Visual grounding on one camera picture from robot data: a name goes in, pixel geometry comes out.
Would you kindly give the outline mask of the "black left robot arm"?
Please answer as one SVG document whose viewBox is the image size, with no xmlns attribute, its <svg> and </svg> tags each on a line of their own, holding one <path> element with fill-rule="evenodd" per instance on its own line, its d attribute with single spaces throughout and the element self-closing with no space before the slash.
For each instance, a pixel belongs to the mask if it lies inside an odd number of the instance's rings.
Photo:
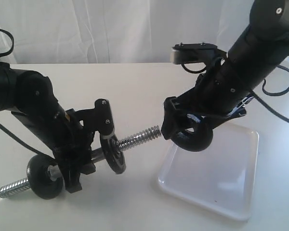
<svg viewBox="0 0 289 231">
<path fill-rule="evenodd" d="M 9 111 L 52 152 L 35 151 L 27 165 L 27 183 L 40 198 L 62 189 L 82 189 L 80 177 L 95 171 L 91 144 L 98 131 L 98 109 L 65 110 L 50 79 L 33 70 L 0 64 L 0 111 Z"/>
</svg>

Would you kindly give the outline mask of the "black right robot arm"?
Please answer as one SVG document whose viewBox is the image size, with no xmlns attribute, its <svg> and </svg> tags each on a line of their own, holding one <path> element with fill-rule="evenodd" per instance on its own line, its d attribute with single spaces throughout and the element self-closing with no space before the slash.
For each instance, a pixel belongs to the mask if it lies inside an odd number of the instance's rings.
<svg viewBox="0 0 289 231">
<path fill-rule="evenodd" d="M 171 61 L 203 63 L 194 87 L 164 101 L 165 139 L 198 150 L 213 130 L 246 115 L 254 89 L 289 57 L 289 0 L 256 0 L 247 27 L 228 51 L 209 43 L 176 44 Z"/>
</svg>

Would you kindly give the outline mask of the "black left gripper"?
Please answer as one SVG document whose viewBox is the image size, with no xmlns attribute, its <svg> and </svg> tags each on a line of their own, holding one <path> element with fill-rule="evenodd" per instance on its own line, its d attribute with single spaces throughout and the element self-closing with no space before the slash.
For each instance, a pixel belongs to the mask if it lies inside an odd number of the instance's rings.
<svg viewBox="0 0 289 231">
<path fill-rule="evenodd" d="M 96 132 L 95 109 L 54 111 L 13 109 L 11 114 L 41 140 L 53 153 L 56 164 L 62 168 L 65 189 L 69 193 L 82 190 L 80 172 L 96 171 L 92 162 L 91 143 Z"/>
</svg>

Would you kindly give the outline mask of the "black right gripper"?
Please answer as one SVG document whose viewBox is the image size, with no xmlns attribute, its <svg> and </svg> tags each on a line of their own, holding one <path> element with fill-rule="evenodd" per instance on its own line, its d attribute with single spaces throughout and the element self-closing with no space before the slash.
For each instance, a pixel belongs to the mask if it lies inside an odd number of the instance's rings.
<svg viewBox="0 0 289 231">
<path fill-rule="evenodd" d="M 185 113 L 200 116 L 209 125 L 221 125 L 247 114 L 245 103 L 251 98 L 247 59 L 215 57 L 183 61 L 183 65 L 194 63 L 205 65 L 198 72 L 195 86 L 164 101 L 161 133 L 165 140 L 185 129 Z"/>
</svg>

